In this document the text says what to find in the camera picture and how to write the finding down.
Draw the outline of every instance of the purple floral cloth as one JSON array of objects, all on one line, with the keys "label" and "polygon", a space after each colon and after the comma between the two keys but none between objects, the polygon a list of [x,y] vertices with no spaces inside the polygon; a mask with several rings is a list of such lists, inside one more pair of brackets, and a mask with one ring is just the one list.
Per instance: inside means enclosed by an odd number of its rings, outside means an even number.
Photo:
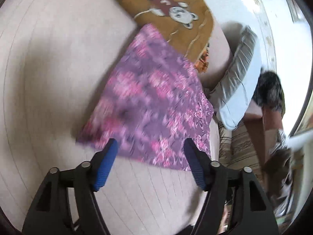
[{"label": "purple floral cloth", "polygon": [[148,24],[110,75],[77,140],[102,149],[115,138],[121,156],[189,170],[184,141],[192,138],[210,156],[213,112],[193,64]]}]

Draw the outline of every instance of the brown blanket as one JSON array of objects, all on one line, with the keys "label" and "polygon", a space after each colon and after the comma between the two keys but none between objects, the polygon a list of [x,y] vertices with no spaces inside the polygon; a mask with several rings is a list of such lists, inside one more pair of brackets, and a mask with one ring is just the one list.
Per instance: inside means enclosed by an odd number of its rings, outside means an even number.
[{"label": "brown blanket", "polygon": [[191,62],[196,62],[206,49],[213,18],[203,0],[116,1],[140,26],[152,23]]}]

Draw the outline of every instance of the light blue pillow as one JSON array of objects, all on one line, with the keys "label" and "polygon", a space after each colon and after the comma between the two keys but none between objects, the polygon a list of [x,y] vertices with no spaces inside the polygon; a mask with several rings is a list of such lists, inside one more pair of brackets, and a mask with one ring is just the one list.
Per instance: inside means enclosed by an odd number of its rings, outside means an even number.
[{"label": "light blue pillow", "polygon": [[257,35],[246,26],[233,60],[213,91],[205,95],[216,117],[228,130],[234,130],[244,116],[261,72],[261,52]]}]

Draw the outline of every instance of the beige surface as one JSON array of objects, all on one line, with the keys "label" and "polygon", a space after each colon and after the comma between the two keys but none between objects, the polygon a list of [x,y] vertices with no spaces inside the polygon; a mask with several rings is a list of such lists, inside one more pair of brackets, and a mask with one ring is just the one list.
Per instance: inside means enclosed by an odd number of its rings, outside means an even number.
[{"label": "beige surface", "polygon": [[[134,30],[112,0],[6,0],[0,8],[0,205],[17,228],[51,167],[93,156],[72,135]],[[175,234],[204,196],[190,172],[124,158],[96,193],[111,233],[135,235]]]}]

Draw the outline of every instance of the bear ear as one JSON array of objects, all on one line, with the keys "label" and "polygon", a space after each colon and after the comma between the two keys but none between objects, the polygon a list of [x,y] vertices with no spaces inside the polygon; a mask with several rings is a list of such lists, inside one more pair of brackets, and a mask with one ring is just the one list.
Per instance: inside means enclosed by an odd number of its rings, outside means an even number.
[{"label": "bear ear", "polygon": [[197,14],[194,14],[192,12],[190,14],[191,14],[193,20],[198,20],[199,19]]},{"label": "bear ear", "polygon": [[192,23],[184,24],[187,29],[192,29]]}]

